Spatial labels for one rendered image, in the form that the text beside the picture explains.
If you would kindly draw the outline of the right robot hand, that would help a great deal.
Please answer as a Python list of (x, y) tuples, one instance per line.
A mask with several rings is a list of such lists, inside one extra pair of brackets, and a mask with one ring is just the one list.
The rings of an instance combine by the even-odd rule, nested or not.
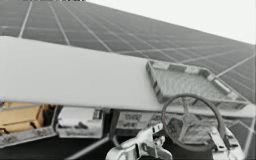
[(231, 151), (240, 147), (238, 140), (228, 128), (221, 133), (216, 127), (212, 127), (209, 135), (217, 152)]

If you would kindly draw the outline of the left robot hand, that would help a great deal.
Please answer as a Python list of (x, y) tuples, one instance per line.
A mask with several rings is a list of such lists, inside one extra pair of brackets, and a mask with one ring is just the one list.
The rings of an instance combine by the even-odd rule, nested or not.
[(137, 144), (145, 143), (150, 145), (158, 145), (157, 139), (154, 137), (154, 135), (160, 132), (162, 129), (162, 123), (157, 123), (155, 125), (144, 128), (138, 132), (137, 136), (135, 137), (135, 142)]

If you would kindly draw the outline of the dark steering wheel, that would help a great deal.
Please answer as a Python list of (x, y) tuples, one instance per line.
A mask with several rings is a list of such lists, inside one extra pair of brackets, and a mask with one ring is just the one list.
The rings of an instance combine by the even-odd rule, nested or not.
[[(201, 119), (191, 112), (199, 103), (207, 108), (215, 118), (215, 124)], [(209, 135), (212, 127), (224, 133), (225, 124), (218, 109), (207, 99), (194, 94), (178, 94), (168, 99), (161, 111), (161, 122), (165, 134), (172, 142), (189, 151), (201, 152), (214, 149)]]

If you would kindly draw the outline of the grey mesh tray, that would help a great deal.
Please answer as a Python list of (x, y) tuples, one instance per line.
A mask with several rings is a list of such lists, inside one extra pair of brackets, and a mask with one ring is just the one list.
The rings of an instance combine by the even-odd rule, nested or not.
[(159, 103), (175, 95), (192, 94), (221, 109), (241, 110), (249, 104), (244, 96), (204, 67), (148, 61), (146, 72)]

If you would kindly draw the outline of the grey table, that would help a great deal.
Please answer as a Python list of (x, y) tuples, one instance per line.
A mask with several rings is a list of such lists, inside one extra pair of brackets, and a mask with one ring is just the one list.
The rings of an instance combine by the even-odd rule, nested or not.
[[(121, 110), (160, 111), (145, 58), (0, 36), (0, 100)], [(256, 117), (256, 105), (218, 108)]]

